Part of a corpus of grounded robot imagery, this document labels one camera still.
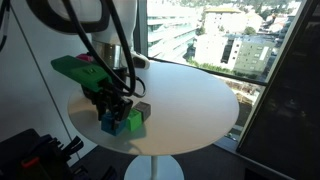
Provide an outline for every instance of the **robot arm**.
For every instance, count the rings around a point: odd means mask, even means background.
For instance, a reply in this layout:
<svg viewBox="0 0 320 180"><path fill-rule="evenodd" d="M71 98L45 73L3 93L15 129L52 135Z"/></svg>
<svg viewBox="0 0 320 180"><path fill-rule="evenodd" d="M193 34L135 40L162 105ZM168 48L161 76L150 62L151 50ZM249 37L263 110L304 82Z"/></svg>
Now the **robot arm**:
<svg viewBox="0 0 320 180"><path fill-rule="evenodd" d="M32 12L48 27L62 33L79 35L89 51L88 54L93 57L93 62L65 56L53 60L52 66L82 85L85 96L97 107L99 120L103 119L106 109L109 109L107 117L113 122L112 130L116 130L120 122L128 117L133 104L124 96L144 96L135 93L134 65L149 67L147 58L131 51L137 1L119 0L113 3L112 0L27 0L27 2ZM93 33L93 46L85 33ZM127 69L130 86L125 83L128 76Z"/></svg>

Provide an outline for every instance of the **table base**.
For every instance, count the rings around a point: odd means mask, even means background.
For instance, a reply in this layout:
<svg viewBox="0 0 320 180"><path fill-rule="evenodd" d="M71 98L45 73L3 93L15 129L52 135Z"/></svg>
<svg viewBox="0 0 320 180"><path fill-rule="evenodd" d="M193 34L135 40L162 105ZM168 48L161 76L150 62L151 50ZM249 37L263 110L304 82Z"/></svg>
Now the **table base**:
<svg viewBox="0 0 320 180"><path fill-rule="evenodd" d="M172 156L157 156L152 170L151 156L138 156L129 165L125 180L184 180L179 163Z"/></svg>

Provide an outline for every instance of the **black cable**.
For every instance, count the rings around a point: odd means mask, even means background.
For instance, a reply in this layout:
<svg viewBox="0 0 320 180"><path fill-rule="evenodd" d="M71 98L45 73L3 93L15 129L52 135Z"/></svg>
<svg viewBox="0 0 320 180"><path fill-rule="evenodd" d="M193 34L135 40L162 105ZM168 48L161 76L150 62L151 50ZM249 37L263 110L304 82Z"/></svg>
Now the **black cable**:
<svg viewBox="0 0 320 180"><path fill-rule="evenodd" d="M136 80L141 83L142 88L143 88L143 92L142 92L142 94L133 93L133 95L138 98L142 98L146 95L146 86L145 86L144 82L142 81L142 79L140 79L138 76L136 77Z"/></svg>
<svg viewBox="0 0 320 180"><path fill-rule="evenodd" d="M3 18L4 18L4 13L5 11L9 11L10 10L10 0L3 0L2 4L1 4L1 9L0 9L0 29L2 26L2 22L3 22Z"/></svg>
<svg viewBox="0 0 320 180"><path fill-rule="evenodd" d="M4 0L1 4L1 9L0 9L0 29L2 27L2 22L4 21L4 30L3 30L2 40L0 44L0 52L2 51L7 41L9 14L10 14L10 0Z"/></svg>
<svg viewBox="0 0 320 180"><path fill-rule="evenodd" d="M73 7L70 3L70 0L63 0L63 4L67 10L67 13L71 19L71 21L73 22L73 25L75 26L75 29L80 37L80 39L82 40L82 42L84 43L84 45L87 47L88 51L90 52L90 54L95 58L95 60L100 64L100 66L115 80L117 80L121 86L123 86L123 88L125 90L127 90L128 92L123 92L120 89L118 89L117 87L114 87L115 90L123 96L131 96L134 94L134 90L135 90L135 73L134 73L134 69L133 69L133 73L130 72L132 71L132 69L129 69L129 73L131 74L130 76L130 87L128 87L126 85L125 82L123 82L114 72L112 69L110 69L105 63L104 61L99 57L99 55L97 54L97 52L95 51L95 49L93 48L93 46L91 45L88 37L86 36L85 31L83 30L74 10ZM126 59L127 60L127 64L129 67L129 64L131 63L133 66L133 61L129 62L130 59Z"/></svg>
<svg viewBox="0 0 320 180"><path fill-rule="evenodd" d="M133 87L133 89L135 89L136 84L135 84L134 78L136 78L136 74L135 74L135 70L134 70L132 56L130 53L130 48L129 48L129 45L128 45L128 42L126 39L126 35L124 34L124 31L123 31L123 28L121 25L121 21L118 16L117 9L114 6L113 0L105 0L105 2L107 4L109 13L110 13L112 20L113 20L113 23L114 23L114 27L116 28L118 37L120 39L120 43L123 48L124 56L127 60L128 70L129 70L129 74L130 74L130 87Z"/></svg>

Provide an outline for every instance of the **gray floor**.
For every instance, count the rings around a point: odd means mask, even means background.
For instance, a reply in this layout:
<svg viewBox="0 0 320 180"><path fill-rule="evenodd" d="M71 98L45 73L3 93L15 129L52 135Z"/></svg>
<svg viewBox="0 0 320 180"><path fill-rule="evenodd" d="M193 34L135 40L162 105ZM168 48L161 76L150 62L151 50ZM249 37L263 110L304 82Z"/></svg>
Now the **gray floor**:
<svg viewBox="0 0 320 180"><path fill-rule="evenodd" d="M118 179L122 180L128 165L135 157L97 146L72 168L85 166L90 177L95 180L101 179L107 168L113 166L117 171ZM285 179L216 145L173 157L180 164L185 180ZM250 174L245 173L246 169L250 170Z"/></svg>

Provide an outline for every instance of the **table top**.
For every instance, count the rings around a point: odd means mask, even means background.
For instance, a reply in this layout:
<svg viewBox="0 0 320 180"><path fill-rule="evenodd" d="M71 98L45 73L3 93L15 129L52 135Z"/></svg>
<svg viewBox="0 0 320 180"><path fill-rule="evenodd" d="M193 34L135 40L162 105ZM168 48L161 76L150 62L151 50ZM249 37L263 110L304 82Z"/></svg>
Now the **table top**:
<svg viewBox="0 0 320 180"><path fill-rule="evenodd" d="M136 69L145 83L144 98L151 115L137 130L124 129L113 136L101 130L97 112L81 89L69 100L75 128L94 143L133 155L174 155L208 146L227 134L235 124L239 105L231 89L204 71L171 63L152 62L148 70ZM137 91L142 87L137 83Z"/></svg>

